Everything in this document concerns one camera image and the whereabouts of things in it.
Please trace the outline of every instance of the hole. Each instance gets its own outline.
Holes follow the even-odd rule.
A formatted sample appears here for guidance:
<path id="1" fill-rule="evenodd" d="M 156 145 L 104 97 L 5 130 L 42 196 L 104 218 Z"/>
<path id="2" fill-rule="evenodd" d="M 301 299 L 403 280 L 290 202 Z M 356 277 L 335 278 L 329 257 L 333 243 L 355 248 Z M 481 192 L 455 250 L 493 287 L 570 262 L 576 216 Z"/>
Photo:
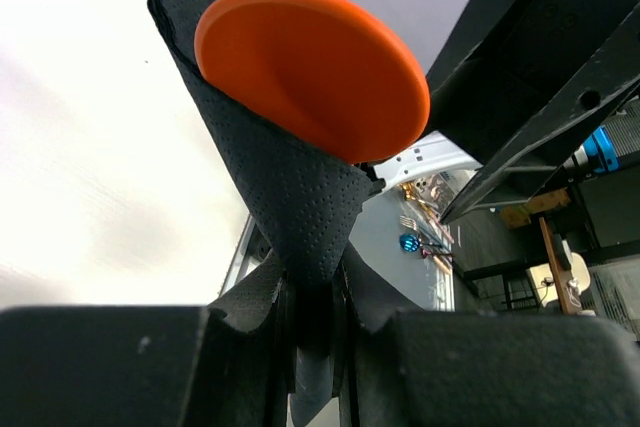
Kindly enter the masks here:
<path id="1" fill-rule="evenodd" d="M 600 93 L 595 90 L 587 90 L 580 96 L 580 104 L 586 110 L 595 109 L 600 105 Z"/>

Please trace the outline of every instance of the black foam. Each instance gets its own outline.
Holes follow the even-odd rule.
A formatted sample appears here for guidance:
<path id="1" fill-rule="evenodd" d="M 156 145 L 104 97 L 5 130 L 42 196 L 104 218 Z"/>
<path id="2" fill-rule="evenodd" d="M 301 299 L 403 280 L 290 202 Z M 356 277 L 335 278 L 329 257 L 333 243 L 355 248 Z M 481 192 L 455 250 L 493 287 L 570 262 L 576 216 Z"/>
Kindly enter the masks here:
<path id="1" fill-rule="evenodd" d="M 233 181 L 292 281 L 327 283 L 371 181 L 360 169 L 295 138 L 202 79 L 193 38 L 212 1 L 149 0 L 149 10 Z"/>

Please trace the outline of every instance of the orange plastic lid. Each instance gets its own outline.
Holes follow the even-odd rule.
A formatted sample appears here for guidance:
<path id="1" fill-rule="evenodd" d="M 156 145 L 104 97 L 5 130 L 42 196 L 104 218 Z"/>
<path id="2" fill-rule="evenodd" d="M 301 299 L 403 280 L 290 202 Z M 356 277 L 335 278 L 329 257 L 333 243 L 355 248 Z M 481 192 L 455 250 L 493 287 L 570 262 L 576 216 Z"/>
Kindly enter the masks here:
<path id="1" fill-rule="evenodd" d="M 195 53 L 210 84 L 350 163 L 404 150 L 429 116 L 416 58 L 348 0 L 216 0 Z"/>

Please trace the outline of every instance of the white surface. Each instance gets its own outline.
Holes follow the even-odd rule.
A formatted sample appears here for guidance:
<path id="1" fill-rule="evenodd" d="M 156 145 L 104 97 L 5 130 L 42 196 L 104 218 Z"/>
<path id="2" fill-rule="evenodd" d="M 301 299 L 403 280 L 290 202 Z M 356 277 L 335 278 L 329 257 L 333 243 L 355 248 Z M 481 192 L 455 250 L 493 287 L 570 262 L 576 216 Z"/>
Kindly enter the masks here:
<path id="1" fill-rule="evenodd" d="M 478 161 L 440 132 L 433 132 L 395 157 L 374 166 L 373 170 L 379 179 L 386 181 L 384 191 L 387 191 L 418 177 L 480 167 Z"/>
<path id="2" fill-rule="evenodd" d="M 0 307 L 205 303 L 247 211 L 146 0 L 0 0 Z"/>

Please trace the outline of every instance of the black metal frame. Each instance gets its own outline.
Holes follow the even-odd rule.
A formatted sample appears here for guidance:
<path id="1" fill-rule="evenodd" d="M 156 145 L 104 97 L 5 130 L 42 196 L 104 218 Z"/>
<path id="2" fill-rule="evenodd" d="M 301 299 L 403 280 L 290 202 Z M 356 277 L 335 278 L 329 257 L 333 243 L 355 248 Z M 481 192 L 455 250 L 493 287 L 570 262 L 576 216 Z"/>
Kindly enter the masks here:
<path id="1" fill-rule="evenodd" d="M 609 264 L 626 257 L 640 256 L 640 239 L 581 252 L 580 255 L 582 255 L 587 265 Z"/>
<path id="2" fill-rule="evenodd" d="M 526 295 L 524 297 L 518 297 L 517 299 L 514 299 L 511 294 L 511 284 L 512 282 L 515 282 L 518 280 L 521 281 L 523 278 L 527 282 L 528 291 L 531 291 L 531 295 Z M 531 283 L 531 279 L 529 279 L 529 276 L 527 276 L 526 273 L 521 271 L 517 273 L 511 272 L 508 274 L 502 274 L 502 288 L 504 290 L 504 296 L 505 296 L 504 303 L 507 307 L 507 310 L 522 311 L 522 310 L 537 309 L 539 307 L 538 298 L 535 295 L 535 286 Z M 515 305 L 520 302 L 529 302 L 529 301 L 533 301 L 533 304 L 528 306 Z"/>
<path id="3" fill-rule="evenodd" d="M 532 197 L 638 89 L 639 32 L 638 0 L 470 0 L 427 76 L 428 131 L 484 167 L 443 220 Z"/>

